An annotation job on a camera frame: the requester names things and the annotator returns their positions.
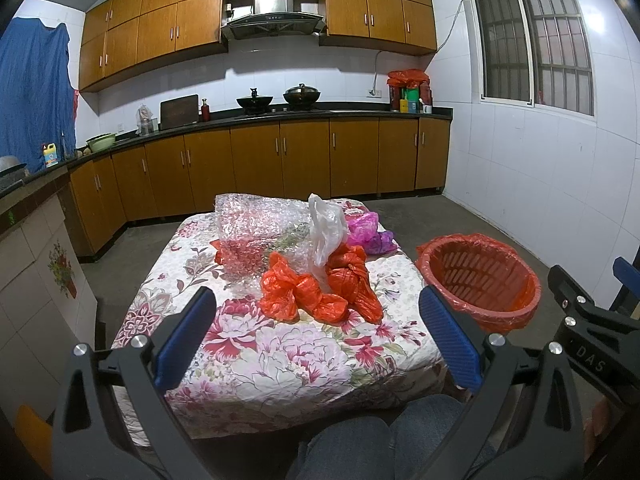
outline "jeans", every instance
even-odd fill
[[[338,422],[300,443],[286,480],[410,480],[462,410],[452,397],[432,395],[409,402],[391,426],[376,416]],[[494,455],[485,444],[474,465]]]

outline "stainless steel hood chimney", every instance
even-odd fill
[[[263,36],[309,35],[322,32],[324,17],[295,12],[294,0],[254,0],[254,13],[226,22],[222,34],[228,40]]]

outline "metal screw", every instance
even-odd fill
[[[74,346],[74,355],[77,355],[78,357],[80,357],[81,355],[86,354],[86,345],[84,343],[80,343],[76,346]]]
[[[491,346],[503,346],[505,343],[504,336],[497,333],[489,334],[488,340]]]
[[[133,338],[131,339],[131,346],[133,346],[133,348],[142,348],[144,345],[146,345],[147,341],[149,341],[149,339],[146,335],[138,334],[133,336]]]
[[[561,354],[562,353],[562,345],[556,341],[552,341],[551,343],[549,343],[549,351],[552,354]]]

